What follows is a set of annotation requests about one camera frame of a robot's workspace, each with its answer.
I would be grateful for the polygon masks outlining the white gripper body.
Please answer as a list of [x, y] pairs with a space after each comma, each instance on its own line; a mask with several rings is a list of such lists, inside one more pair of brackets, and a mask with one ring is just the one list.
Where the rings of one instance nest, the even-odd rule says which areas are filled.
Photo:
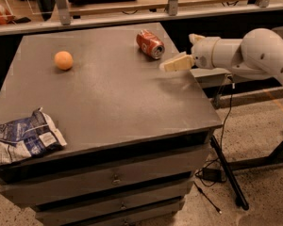
[[202, 69], [213, 69], [213, 51], [220, 37], [205, 37], [198, 41], [191, 48], [191, 55], [194, 58], [195, 65]]

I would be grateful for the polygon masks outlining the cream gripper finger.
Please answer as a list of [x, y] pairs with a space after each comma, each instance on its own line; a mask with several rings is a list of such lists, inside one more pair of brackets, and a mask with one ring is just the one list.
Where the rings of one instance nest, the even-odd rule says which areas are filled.
[[176, 72], [190, 70], [193, 65], [193, 56], [188, 55], [186, 52], [182, 52], [162, 62], [159, 65], [159, 68], [164, 72]]
[[189, 40], [190, 40], [192, 45], [195, 45], [198, 41], [200, 41], [204, 38], [205, 38], [205, 36], [202, 36], [202, 35], [197, 35], [197, 34], [190, 34], [189, 35]]

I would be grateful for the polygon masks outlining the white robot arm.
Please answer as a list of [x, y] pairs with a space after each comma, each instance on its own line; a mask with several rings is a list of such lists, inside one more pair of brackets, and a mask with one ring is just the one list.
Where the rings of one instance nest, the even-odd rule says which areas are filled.
[[258, 28], [242, 39], [189, 35], [191, 54], [185, 52], [162, 62], [164, 72], [225, 69], [240, 77], [260, 80], [273, 77], [283, 87], [283, 39], [274, 31]]

